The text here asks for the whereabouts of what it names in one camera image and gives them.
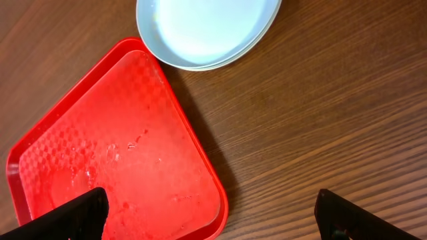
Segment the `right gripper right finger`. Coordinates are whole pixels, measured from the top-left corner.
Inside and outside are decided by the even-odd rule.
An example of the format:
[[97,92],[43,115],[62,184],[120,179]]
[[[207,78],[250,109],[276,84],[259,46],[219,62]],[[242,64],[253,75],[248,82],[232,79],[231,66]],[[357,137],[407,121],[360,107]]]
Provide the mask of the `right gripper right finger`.
[[322,240],[419,240],[328,189],[320,189],[314,215]]

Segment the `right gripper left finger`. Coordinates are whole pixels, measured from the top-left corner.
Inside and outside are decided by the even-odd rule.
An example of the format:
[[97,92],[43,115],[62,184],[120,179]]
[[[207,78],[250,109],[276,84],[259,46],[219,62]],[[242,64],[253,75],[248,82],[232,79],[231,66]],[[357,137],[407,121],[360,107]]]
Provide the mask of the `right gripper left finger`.
[[109,213],[104,188],[96,187],[58,208],[1,235],[1,240],[102,239]]

